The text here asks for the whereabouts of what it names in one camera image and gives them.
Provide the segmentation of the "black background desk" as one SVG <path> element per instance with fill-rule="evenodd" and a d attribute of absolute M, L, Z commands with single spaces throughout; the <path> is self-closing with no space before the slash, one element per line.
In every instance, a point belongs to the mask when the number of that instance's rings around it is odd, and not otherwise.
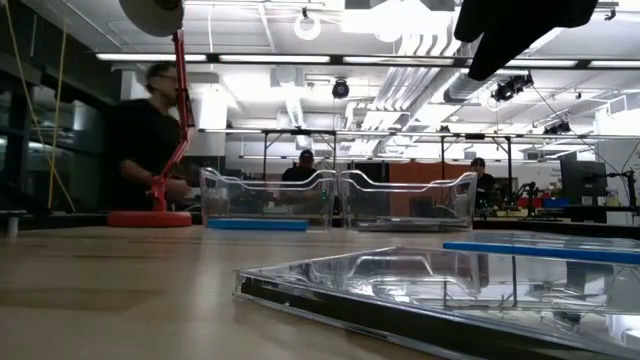
<path fill-rule="evenodd" d="M 568 205 L 552 211 L 551 217 L 475 219 L 473 229 L 531 231 L 585 237 L 627 238 L 640 241 L 640 224 L 609 224 L 606 219 L 608 213 L 635 215 L 640 220 L 639 206 Z"/>

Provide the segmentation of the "silver metal post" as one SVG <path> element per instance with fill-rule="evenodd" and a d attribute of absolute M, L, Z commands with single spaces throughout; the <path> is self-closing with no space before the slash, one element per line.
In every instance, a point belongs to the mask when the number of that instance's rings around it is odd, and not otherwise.
<path fill-rule="evenodd" d="M 20 219 L 27 215 L 23 210 L 0 210 L 0 234 L 8 240 L 17 237 Z"/>

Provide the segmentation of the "red desk lamp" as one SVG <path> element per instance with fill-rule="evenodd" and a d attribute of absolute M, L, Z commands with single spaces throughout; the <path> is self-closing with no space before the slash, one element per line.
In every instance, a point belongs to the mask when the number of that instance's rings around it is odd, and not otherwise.
<path fill-rule="evenodd" d="M 153 180 L 150 195 L 154 200 L 149 211 L 124 211 L 111 208 L 107 224 L 113 227 L 186 227 L 192 224 L 188 212 L 170 209 L 184 200 L 191 191 L 188 182 L 175 175 L 189 141 L 193 127 L 193 113 L 189 99 L 186 77 L 183 0 L 118 0 L 121 9 L 138 29 L 154 37 L 172 38 L 174 56 L 171 60 L 157 60 L 152 63 L 171 63 L 177 71 L 177 105 L 170 114 L 178 120 L 181 128 L 181 142 L 174 151 L 164 170 Z"/>

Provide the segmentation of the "clear jewel case black tray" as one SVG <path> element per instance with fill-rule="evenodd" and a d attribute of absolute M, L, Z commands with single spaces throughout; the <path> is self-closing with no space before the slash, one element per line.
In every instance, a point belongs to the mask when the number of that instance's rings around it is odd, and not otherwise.
<path fill-rule="evenodd" d="M 418 226 L 418 227 L 430 227 L 430 226 L 440 226 L 446 223 L 442 223 L 434 220 L 408 220 L 408 219 L 378 219 L 372 222 L 362 222 L 358 226 L 360 227 L 409 227 L 409 226 Z"/>
<path fill-rule="evenodd" d="M 390 247 L 238 270 L 234 293 L 452 360 L 640 360 L 640 266 Z"/>
<path fill-rule="evenodd" d="M 391 226 L 389 224 L 382 224 L 377 226 L 372 224 L 371 226 L 361 226 L 357 228 L 360 232 L 399 232 L 399 233 L 441 233 L 456 231 L 456 229 L 450 229 L 442 226 L 428 225 L 428 226 Z"/>

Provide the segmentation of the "black workbench frame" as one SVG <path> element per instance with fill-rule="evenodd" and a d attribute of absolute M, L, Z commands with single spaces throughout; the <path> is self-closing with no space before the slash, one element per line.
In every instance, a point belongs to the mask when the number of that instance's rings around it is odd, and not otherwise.
<path fill-rule="evenodd" d="M 333 152 L 332 165 L 333 169 L 337 168 L 337 139 L 338 134 L 336 130 L 325 129 L 303 129 L 301 127 L 290 129 L 262 129 L 261 133 L 264 135 L 263 140 L 263 154 L 262 154 L 262 180 L 267 179 L 267 155 L 269 147 L 279 140 L 283 134 L 291 136 L 319 136 Z"/>
<path fill-rule="evenodd" d="M 446 176 L 446 149 L 445 140 L 447 138 L 453 138 L 455 140 L 466 140 L 471 142 L 479 142 L 484 140 L 491 140 L 499 149 L 507 154 L 507 173 L 508 180 L 513 180 L 513 156 L 512 156 L 512 136 L 510 135 L 498 135 L 498 134 L 485 134 L 485 133 L 444 133 L 438 132 L 436 137 L 440 142 L 440 168 L 441 178 Z"/>

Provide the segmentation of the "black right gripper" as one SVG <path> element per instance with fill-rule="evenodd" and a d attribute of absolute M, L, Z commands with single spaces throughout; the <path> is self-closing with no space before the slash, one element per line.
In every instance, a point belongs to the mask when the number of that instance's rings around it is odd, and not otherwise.
<path fill-rule="evenodd" d="M 467 76 L 486 80 L 553 27 L 574 28 L 588 23 L 597 4 L 598 0 L 463 0 L 454 37 L 464 43 L 482 38 Z M 545 26 L 498 30 L 505 12 Z"/>

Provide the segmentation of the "person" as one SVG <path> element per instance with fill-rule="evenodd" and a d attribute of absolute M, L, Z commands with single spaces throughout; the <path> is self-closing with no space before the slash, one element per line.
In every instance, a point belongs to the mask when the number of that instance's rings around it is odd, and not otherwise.
<path fill-rule="evenodd" d="M 315 202 L 318 192 L 309 189 L 315 180 L 317 170 L 313 167 L 314 154 L 311 150 L 303 150 L 298 163 L 288 168 L 281 176 L 285 191 L 281 193 L 281 201 L 287 205 Z"/>
<path fill-rule="evenodd" d="M 483 158 L 477 157 L 473 159 L 470 169 L 477 175 L 476 209 L 491 208 L 495 197 L 495 178 L 486 172 L 486 162 Z"/>
<path fill-rule="evenodd" d="M 153 180 L 164 170 L 181 142 L 177 105 L 177 71 L 171 63 L 149 67 L 146 98 L 123 100 L 111 113 L 109 160 L 114 210 L 149 211 Z"/>

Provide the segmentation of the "plain blue jewel case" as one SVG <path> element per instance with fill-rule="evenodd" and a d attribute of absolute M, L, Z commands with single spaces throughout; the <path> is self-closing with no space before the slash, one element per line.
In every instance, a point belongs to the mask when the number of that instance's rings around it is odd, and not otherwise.
<path fill-rule="evenodd" d="M 309 228 L 305 220 L 280 219 L 244 219 L 244 218 L 216 218 L 209 219 L 206 226 L 212 229 L 226 230 L 274 230 L 274 231 L 302 231 Z"/>
<path fill-rule="evenodd" d="M 473 233 L 444 242 L 446 250 L 560 258 L 640 266 L 640 241 L 545 233 Z"/>

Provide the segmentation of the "clear plastic bin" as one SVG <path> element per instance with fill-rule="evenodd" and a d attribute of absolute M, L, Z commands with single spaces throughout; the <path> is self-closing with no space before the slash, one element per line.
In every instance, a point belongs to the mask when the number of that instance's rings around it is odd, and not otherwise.
<path fill-rule="evenodd" d="M 282 181 L 242 180 L 223 176 L 211 168 L 200 171 L 201 210 L 204 225 L 209 219 L 305 220 L 309 230 L 332 226 L 338 174 L 320 170 L 309 189 L 318 192 L 315 202 L 287 205 L 281 201 Z"/>
<path fill-rule="evenodd" d="M 358 170 L 339 175 L 343 224 L 357 231 L 362 222 L 378 219 L 434 220 L 442 227 L 472 227 L 477 175 L 466 172 L 453 180 L 430 183 L 380 183 Z"/>

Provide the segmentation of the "black overhead light bar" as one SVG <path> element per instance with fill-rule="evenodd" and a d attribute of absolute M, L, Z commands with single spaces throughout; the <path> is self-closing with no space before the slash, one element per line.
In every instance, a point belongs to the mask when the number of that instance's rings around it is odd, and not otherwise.
<path fill-rule="evenodd" d="M 453 56 L 397 56 L 397 55 L 305 55 L 305 54 L 261 54 L 261 53 L 193 53 L 186 54 L 187 63 L 203 64 L 300 64 L 330 66 L 372 66 L 372 67 L 437 67 L 469 68 L 470 57 Z M 640 60 L 624 59 L 559 59 L 559 58 L 516 58 L 510 60 L 507 69 L 540 70 L 640 70 Z"/>

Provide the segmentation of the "black computer monitor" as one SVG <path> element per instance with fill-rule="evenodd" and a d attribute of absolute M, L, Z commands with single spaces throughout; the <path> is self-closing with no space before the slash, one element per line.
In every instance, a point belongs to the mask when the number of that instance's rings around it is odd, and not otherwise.
<path fill-rule="evenodd" d="M 570 205 L 582 205 L 583 198 L 607 195 L 607 173 L 604 163 L 561 160 L 562 190 Z"/>

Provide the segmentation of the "silver ventilation duct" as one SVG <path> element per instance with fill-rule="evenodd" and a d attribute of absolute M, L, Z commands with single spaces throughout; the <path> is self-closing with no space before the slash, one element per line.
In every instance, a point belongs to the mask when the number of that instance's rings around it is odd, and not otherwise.
<path fill-rule="evenodd" d="M 611 12 L 615 12 L 617 10 L 617 8 L 620 6 L 620 0 L 598 0 L 598 4 L 596 6 L 596 9 L 594 12 L 596 12 L 596 10 L 598 9 L 607 9 Z M 505 12 L 505 15 L 502 17 L 502 19 L 498 22 L 498 30 L 511 30 L 511 29 L 516 29 L 516 28 L 524 28 L 524 27 L 530 27 L 530 26 L 545 26 L 545 25 L 534 25 L 532 21 L 530 20 L 518 20 L 516 19 L 514 16 L 508 16 Z M 541 40 L 542 38 L 544 38 L 545 36 L 551 34 L 553 31 L 555 30 L 561 30 L 561 29 L 572 29 L 572 28 L 564 28 L 564 27 L 553 27 L 553 29 L 548 32 L 546 35 L 544 35 L 543 37 L 539 38 L 537 41 Z M 461 42 L 465 45 L 472 45 L 474 47 L 474 55 L 475 52 L 478 48 L 478 45 L 480 43 L 482 38 L 478 38 L 476 41 L 471 42 L 471 43 L 464 43 Z M 532 45 L 526 49 L 525 51 L 523 51 L 521 54 L 519 54 L 516 58 L 521 58 L 521 56 L 525 53 L 527 53 L 527 51 L 532 47 Z M 466 69 L 462 69 L 460 71 L 460 75 L 451 83 L 451 85 L 444 91 L 443 94 L 443 99 L 445 102 L 447 103 L 462 103 L 467 101 L 467 99 L 471 98 L 471 96 L 473 96 L 473 94 L 475 94 L 478 90 L 480 90 L 483 86 L 486 85 L 486 83 L 490 80 L 493 79 L 494 75 L 497 74 L 498 71 L 500 70 L 504 70 L 504 66 L 497 70 L 492 76 L 488 77 L 486 80 L 484 81 L 477 81 L 477 80 L 473 80 L 471 78 L 469 78 L 467 76 L 468 74 L 468 70 L 469 68 Z M 509 69 L 507 68 L 506 70 L 523 70 L 523 71 L 527 71 L 529 69 Z"/>

